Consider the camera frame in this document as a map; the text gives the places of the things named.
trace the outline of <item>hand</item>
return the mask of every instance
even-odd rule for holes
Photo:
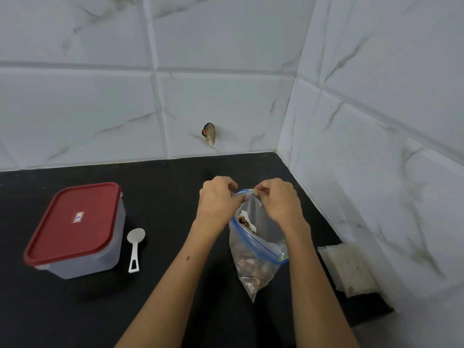
[[[203,183],[195,222],[217,237],[247,199],[244,194],[236,195],[230,191],[237,188],[230,177],[216,176]]]
[[[262,181],[254,189],[269,217],[279,224],[284,233],[290,228],[307,225],[297,192],[291,183],[274,178]]]

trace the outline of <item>food in bag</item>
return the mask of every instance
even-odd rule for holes
[[[229,222],[229,246],[239,279],[254,302],[257,292],[288,261],[288,253],[282,230],[268,216],[256,191],[244,189],[238,194],[244,193],[248,200]]]

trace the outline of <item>forearm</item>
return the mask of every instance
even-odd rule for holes
[[[195,221],[181,251],[116,348],[181,346],[198,279],[215,240],[196,236],[199,227]]]
[[[359,348],[319,262],[309,225],[290,227],[284,231],[297,346]]]

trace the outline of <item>clear plastic container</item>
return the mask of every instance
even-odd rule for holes
[[[116,183],[59,192],[27,246],[25,262],[64,279],[113,268],[126,216],[120,194]]]

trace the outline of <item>white measuring spoon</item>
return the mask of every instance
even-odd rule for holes
[[[145,238],[143,228],[135,228],[127,234],[127,240],[132,243],[132,256],[130,257],[129,273],[139,271],[139,257],[137,254],[138,244]],[[136,261],[135,268],[132,268],[132,263]]]

